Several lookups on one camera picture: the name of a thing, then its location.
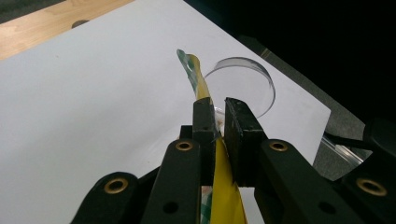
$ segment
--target wooden table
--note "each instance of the wooden table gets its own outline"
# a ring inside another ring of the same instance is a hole
[[[0,60],[30,49],[134,0],[65,0],[0,24]]]

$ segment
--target white surface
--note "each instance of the white surface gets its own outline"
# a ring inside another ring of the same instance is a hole
[[[177,49],[203,74],[233,56],[261,63],[276,87],[262,127],[313,163],[325,105],[183,1],[137,0],[0,62],[0,223],[69,223],[102,176],[160,165],[192,121]],[[249,222],[262,222],[243,195]]]

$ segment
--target brass insert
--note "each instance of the brass insert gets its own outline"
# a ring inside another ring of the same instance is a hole
[[[273,142],[270,144],[270,148],[275,151],[286,151],[288,150],[288,146],[280,143],[280,142]]]
[[[188,151],[192,149],[192,143],[190,142],[179,142],[176,144],[176,148],[180,151]]]
[[[128,187],[128,181],[122,177],[114,178],[105,185],[105,192],[108,194],[120,193]]]
[[[388,191],[387,191],[387,189],[384,188],[384,186],[382,186],[378,182],[375,182],[374,180],[371,180],[371,179],[358,178],[356,180],[356,184],[363,191],[365,191],[369,194],[373,194],[375,196],[383,197],[388,194]]]

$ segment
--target clear plastic cup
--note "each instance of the clear plastic cup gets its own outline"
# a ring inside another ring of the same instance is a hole
[[[219,119],[224,118],[226,97],[245,102],[258,119],[271,109],[276,98],[273,80],[268,71],[249,58],[221,60],[205,76],[210,96]]]

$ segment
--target white table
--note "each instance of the white table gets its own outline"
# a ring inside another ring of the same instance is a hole
[[[194,94],[176,51],[206,74],[233,56],[261,63],[276,87],[259,118],[312,164],[330,109],[181,0],[136,0],[0,61],[0,223],[69,223],[104,175],[161,164]],[[261,223],[252,189],[247,218]]]

